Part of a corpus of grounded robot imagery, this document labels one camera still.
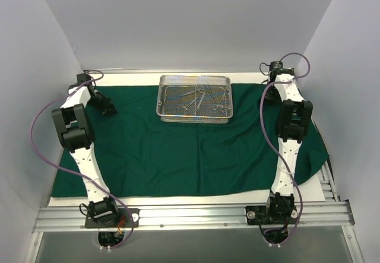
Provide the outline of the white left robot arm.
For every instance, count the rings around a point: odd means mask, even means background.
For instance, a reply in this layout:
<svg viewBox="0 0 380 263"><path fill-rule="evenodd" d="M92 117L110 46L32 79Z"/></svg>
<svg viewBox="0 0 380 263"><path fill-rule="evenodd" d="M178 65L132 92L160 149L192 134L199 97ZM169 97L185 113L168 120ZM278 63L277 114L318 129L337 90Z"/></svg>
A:
<svg viewBox="0 0 380 263"><path fill-rule="evenodd" d="M120 212L97 164L96 136L86 106L94 107L104 116L118 111L112 100L99 92L90 74L91 71L86 71L77 75L77 82L69 87L63 105L53 109L52 119L61 146L74 159L84 182L88 204L80 204L80 208L87 210L85 215L93 222L113 227L119 222Z"/></svg>

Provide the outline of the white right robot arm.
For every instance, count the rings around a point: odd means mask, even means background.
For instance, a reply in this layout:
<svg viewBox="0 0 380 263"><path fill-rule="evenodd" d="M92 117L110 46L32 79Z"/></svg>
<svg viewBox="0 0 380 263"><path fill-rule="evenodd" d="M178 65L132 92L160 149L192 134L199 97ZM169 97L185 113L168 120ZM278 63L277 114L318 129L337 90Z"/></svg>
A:
<svg viewBox="0 0 380 263"><path fill-rule="evenodd" d="M281 61L270 63L268 82L274 85L265 96L278 98L281 108L274 128L278 137L277 170L263 210L270 223L287 224L298 216L294 197L296 162L308 134L313 104L302 97L294 70L284 68Z"/></svg>

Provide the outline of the silver wire mesh tray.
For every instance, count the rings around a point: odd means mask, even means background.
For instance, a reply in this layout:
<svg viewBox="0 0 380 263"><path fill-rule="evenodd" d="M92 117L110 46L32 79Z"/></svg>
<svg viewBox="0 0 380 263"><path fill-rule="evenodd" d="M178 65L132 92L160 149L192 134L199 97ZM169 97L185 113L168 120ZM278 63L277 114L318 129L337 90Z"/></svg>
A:
<svg viewBox="0 0 380 263"><path fill-rule="evenodd" d="M224 124L233 117L230 78L162 75L156 113L163 122Z"/></svg>

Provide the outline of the green surgical cloth kit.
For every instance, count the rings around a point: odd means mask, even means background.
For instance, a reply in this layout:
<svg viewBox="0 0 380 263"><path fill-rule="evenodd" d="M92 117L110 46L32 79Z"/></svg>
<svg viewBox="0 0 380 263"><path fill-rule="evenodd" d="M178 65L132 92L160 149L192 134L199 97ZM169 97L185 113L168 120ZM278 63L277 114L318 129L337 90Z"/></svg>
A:
<svg viewBox="0 0 380 263"><path fill-rule="evenodd" d="M215 196L269 189L276 174L278 104L260 105L263 86L232 85L226 124L162 122L156 86L102 87L117 109L89 106L96 159L111 193L122 197Z"/></svg>

